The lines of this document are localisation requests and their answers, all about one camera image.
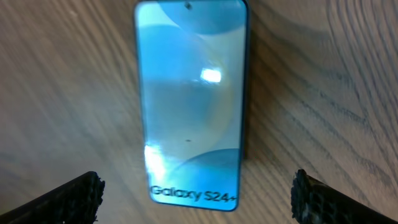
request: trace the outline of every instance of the wooden table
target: wooden table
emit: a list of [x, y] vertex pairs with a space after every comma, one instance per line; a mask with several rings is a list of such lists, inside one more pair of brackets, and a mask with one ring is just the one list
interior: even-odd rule
[[0, 213], [95, 170], [99, 223], [295, 223], [294, 172], [398, 219], [398, 1], [250, 0], [232, 213], [147, 194], [134, 1], [0, 1]]

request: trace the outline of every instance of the phone wallpaper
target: phone wallpaper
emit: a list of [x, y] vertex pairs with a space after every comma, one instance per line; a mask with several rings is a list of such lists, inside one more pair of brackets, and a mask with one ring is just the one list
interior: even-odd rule
[[136, 7], [144, 154], [156, 202], [238, 204], [247, 11], [237, 0]]

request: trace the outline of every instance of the dummy phone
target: dummy phone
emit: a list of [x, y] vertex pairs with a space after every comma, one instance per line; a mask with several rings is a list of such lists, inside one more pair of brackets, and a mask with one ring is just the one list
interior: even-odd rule
[[248, 12], [242, 0], [135, 8], [144, 156], [156, 202], [238, 205]]

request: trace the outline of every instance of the phone screen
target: phone screen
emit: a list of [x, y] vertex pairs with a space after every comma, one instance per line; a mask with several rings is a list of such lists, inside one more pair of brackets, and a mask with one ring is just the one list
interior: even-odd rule
[[248, 7], [136, 6], [144, 155], [156, 202], [234, 210], [239, 197]]

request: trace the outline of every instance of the wooden surface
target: wooden surface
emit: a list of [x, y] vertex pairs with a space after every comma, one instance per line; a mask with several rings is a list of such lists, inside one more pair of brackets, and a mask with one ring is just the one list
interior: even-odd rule
[[146, 189], [127, 0], [0, 1], [0, 213], [95, 170], [99, 223], [295, 223], [294, 172], [398, 219], [398, 1], [250, 0], [241, 201]]

